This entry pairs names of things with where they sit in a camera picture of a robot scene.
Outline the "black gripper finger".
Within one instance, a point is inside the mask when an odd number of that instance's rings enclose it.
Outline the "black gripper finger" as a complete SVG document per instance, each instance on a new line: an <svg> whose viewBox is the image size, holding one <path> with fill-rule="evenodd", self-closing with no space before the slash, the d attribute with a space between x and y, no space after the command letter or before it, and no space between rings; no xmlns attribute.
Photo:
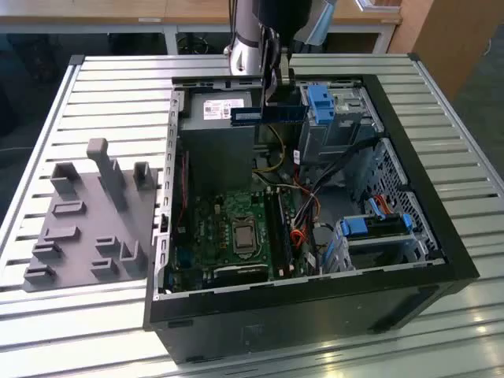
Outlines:
<svg viewBox="0 0 504 378"><path fill-rule="evenodd" d="M281 47L276 64L276 100L287 101L294 89L295 79L290 69L289 50L287 47Z"/></svg>
<svg viewBox="0 0 504 378"><path fill-rule="evenodd" d="M269 27L261 26L262 102L267 105L276 91L276 70L280 59L279 35Z"/></svg>

